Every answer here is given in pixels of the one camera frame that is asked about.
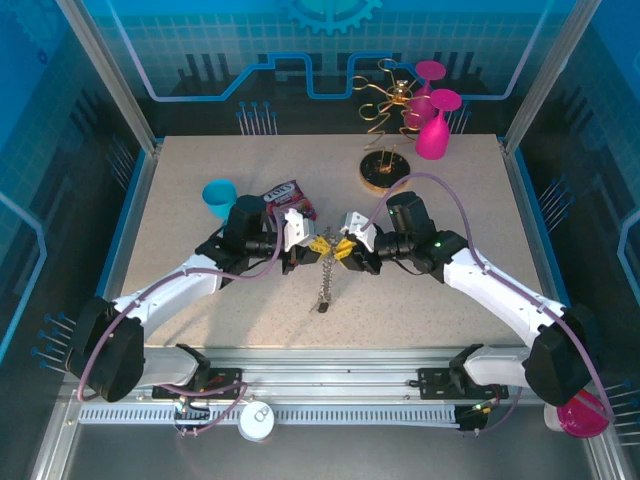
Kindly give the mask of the aluminium side rail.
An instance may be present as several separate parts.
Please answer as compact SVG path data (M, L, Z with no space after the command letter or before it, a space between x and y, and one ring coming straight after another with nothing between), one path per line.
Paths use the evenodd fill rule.
M524 157L519 149L508 153L502 137L498 141L542 292L548 298L570 306L570 298Z
M143 327L126 305L116 305L115 296L122 289L156 166L157 158L148 154L136 161L96 295L82 306L67 343L63 366L80 380L76 396L81 402L119 401L142 377Z

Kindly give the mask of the pink plastic goblet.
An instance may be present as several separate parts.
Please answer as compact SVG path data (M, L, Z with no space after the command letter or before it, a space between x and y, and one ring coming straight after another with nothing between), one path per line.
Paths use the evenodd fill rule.
M430 101L437 113L421 129L415 142L415 150L426 160L439 160L446 153L450 137L449 126L444 115L459 109L462 99L453 90L436 89L432 91Z

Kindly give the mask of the white pull-tab can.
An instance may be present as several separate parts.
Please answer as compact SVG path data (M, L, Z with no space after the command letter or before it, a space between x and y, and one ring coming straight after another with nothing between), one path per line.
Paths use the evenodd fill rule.
M261 401L253 401L245 405L238 421L241 436L252 442L264 441L272 433L274 426L273 409Z

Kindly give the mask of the white cup with pink lid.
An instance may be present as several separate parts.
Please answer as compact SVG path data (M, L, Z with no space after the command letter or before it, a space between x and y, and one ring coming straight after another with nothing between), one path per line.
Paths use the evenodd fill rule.
M554 432L576 438L593 438L603 433L610 420L602 403L590 392L581 390L566 405L544 405L545 425Z

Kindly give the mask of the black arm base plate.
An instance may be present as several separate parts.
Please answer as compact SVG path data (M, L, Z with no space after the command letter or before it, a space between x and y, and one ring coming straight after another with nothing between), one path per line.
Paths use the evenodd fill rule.
M242 370L240 368L211 368L208 373L200 375L188 384L179 386L179 389L204 392L207 390L217 390L228 385L235 385L242 380ZM240 387L227 390L221 393L214 393L203 397L195 397L195 400L234 400L240 394ZM161 386L152 388L152 398L155 400L176 400L179 395Z
M417 371L417 385L422 400L489 400L499 395L509 397L504 385L480 386L464 373L450 368L421 368Z

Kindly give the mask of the aluminium front rail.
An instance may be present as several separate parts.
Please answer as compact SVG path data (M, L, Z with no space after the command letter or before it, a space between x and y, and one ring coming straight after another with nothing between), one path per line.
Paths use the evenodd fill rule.
M315 403L419 401L417 371L449 368L461 352L426 350L196 349L211 368L240 368L236 399ZM425 400L469 403L474 400Z

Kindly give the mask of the purple candy bag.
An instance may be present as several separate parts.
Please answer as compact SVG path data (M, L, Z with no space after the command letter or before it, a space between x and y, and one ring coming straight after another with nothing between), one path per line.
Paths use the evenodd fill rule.
M289 209L294 209L304 218L312 221L317 219L317 213L311 201L303 193L296 180L281 183L263 195L266 203L266 211L272 223L275 223L274 211L285 214Z

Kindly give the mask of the aluminium frame post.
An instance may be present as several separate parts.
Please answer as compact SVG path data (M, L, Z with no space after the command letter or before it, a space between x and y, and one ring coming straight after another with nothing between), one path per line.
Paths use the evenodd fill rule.
M507 130L502 147L505 160L515 156L516 149L564 70L601 2L602 0L575 0L573 9Z
M89 60L106 86L135 139L147 155L157 142L107 43L81 0L55 0Z

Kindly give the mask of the blue plastic goblet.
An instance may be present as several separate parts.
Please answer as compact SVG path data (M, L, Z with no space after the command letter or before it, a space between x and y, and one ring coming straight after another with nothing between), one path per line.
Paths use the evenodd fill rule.
M226 220L237 201L236 187L227 179L213 180L204 187L202 200L214 216Z

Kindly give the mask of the metal keyring with chain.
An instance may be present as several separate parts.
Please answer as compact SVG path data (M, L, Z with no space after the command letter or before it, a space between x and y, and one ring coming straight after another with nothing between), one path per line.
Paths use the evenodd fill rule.
M337 237L328 227L323 233L323 238L330 244L330 253L322 261L322 281L318 295L318 300L325 300L331 304L331 288L333 279L334 255L333 248L336 246Z

